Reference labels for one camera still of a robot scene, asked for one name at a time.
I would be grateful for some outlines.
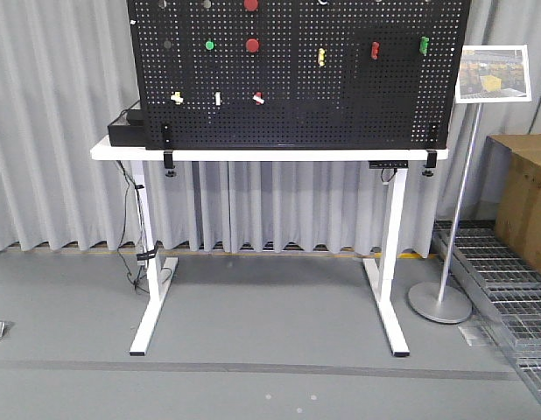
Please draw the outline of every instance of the gray curtain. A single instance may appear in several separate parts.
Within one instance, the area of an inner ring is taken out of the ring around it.
[[[124,0],[0,0],[0,249],[19,242],[116,248],[125,184],[89,149],[107,123],[137,98]],[[534,101],[489,104],[481,137],[541,132],[541,0],[474,0],[469,44],[528,44]],[[452,159],[433,178],[409,170],[401,249],[427,254],[436,215],[451,213],[472,111],[456,105]],[[486,162],[496,162],[490,168]],[[505,170],[480,144],[466,216],[494,217]],[[166,178],[148,164],[156,237],[237,251],[288,242],[368,254],[380,244],[386,187],[366,163],[182,163]],[[138,236],[130,196],[125,241]]]

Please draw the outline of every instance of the desk top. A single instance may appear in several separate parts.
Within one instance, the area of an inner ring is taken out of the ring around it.
[[[438,160],[448,149],[437,150]],[[164,160],[163,150],[113,147],[105,136],[90,151],[94,160]],[[368,160],[426,160],[426,150],[174,150],[181,162],[358,162]]]

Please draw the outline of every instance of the round base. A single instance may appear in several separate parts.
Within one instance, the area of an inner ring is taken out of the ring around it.
[[[409,303],[419,315],[440,324],[459,324],[471,315],[471,301],[453,287],[446,287],[446,294],[438,302],[439,284],[419,283],[409,290]]]

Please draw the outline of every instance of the green peg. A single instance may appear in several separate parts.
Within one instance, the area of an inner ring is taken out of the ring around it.
[[[428,37],[422,37],[420,39],[420,53],[426,55],[428,53],[428,46],[430,45],[430,39]]]

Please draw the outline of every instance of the black pegboard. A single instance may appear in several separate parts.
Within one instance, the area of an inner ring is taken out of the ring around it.
[[[147,147],[446,147],[470,0],[259,0],[254,12],[243,0],[128,5]]]

